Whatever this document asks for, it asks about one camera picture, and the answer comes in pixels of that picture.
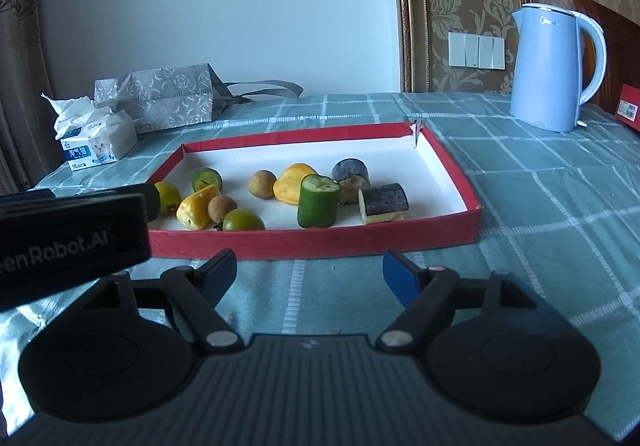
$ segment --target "kettle handle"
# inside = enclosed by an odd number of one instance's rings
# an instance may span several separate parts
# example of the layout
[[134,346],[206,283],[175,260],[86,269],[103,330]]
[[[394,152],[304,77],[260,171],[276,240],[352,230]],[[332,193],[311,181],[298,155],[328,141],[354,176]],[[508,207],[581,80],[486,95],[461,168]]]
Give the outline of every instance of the kettle handle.
[[579,104],[582,105],[583,103],[587,103],[591,97],[596,94],[604,80],[604,75],[607,70],[607,42],[604,39],[604,32],[602,31],[599,23],[580,12],[572,13],[577,19],[578,27],[585,30],[593,40],[593,47],[596,50],[596,70],[593,73],[591,83],[588,84],[585,90],[582,91],[582,94],[580,94]]

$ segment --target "light switch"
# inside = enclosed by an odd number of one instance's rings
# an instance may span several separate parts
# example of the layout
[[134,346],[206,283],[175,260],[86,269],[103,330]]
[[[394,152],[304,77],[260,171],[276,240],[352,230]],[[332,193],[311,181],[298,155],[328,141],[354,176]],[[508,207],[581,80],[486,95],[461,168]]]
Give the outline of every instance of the light switch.
[[494,55],[492,58],[493,69],[504,69],[504,38],[494,36]]
[[480,37],[465,33],[465,67],[478,67],[478,45]]
[[494,40],[493,36],[480,35],[478,45],[478,67],[481,69],[491,69],[494,60]]
[[449,65],[465,67],[465,33],[449,33]]

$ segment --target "light blue kettle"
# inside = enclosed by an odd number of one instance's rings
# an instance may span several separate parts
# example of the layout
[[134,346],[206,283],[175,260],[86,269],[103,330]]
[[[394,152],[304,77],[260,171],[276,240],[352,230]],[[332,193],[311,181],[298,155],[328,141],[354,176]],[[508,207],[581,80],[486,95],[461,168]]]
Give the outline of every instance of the light blue kettle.
[[[513,72],[511,114],[555,132],[573,130],[580,105],[596,94],[607,67],[600,25],[582,13],[528,3],[511,13],[520,41]],[[596,70],[582,90],[582,31],[593,40]]]

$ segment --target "green tomato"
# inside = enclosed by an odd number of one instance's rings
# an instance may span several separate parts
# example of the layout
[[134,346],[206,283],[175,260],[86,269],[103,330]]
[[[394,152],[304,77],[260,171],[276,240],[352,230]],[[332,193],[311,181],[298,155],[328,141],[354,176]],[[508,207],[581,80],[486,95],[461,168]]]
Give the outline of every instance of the green tomato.
[[193,174],[193,179],[191,180],[193,191],[200,191],[210,184],[215,184],[222,191],[222,177],[213,168],[205,166]]
[[223,231],[263,230],[264,222],[251,210],[236,208],[225,215]]
[[178,189],[166,181],[156,182],[156,189],[160,196],[160,214],[168,215],[169,213],[175,213],[182,201]]

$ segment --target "bag handle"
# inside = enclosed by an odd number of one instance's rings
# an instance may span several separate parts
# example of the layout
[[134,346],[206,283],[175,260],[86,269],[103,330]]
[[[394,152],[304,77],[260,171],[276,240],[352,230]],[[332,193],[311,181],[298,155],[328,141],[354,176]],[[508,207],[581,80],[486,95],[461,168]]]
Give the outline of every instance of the bag handle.
[[235,98],[238,99],[244,99],[247,102],[253,101],[252,99],[247,98],[247,96],[260,96],[260,95],[267,95],[267,96],[284,96],[286,98],[300,98],[300,95],[302,94],[302,91],[304,90],[300,85],[298,85],[297,83],[293,83],[290,81],[284,81],[284,80],[260,80],[260,81],[246,81],[246,82],[242,82],[242,81],[234,81],[234,82],[225,82],[222,83],[223,86],[225,86],[226,88],[233,86],[233,85],[275,85],[279,88],[277,89],[273,89],[273,88],[268,88],[268,89],[260,89],[260,90],[255,90],[255,91],[251,91],[251,92],[245,92],[241,95],[233,95]]

